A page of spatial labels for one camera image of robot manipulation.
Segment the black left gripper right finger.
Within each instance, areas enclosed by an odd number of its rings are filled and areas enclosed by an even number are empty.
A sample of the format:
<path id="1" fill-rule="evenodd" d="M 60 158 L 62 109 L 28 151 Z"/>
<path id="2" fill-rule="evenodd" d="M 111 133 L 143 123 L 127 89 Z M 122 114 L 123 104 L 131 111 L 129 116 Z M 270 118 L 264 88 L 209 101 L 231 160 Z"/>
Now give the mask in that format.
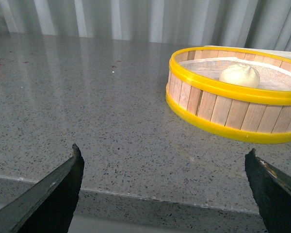
<path id="1" fill-rule="evenodd" d="M 291 176 L 256 156 L 245 155 L 245 172 L 264 225 L 270 233 L 291 233 Z"/>

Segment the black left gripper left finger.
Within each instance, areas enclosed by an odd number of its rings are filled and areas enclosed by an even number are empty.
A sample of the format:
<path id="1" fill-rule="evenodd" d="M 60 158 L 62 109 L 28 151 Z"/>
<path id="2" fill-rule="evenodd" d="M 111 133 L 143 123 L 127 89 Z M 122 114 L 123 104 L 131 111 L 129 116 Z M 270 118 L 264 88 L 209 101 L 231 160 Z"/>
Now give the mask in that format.
<path id="1" fill-rule="evenodd" d="M 72 157 L 20 197 L 0 209 L 0 233 L 66 233 L 76 209 L 84 159 L 76 144 Z"/>

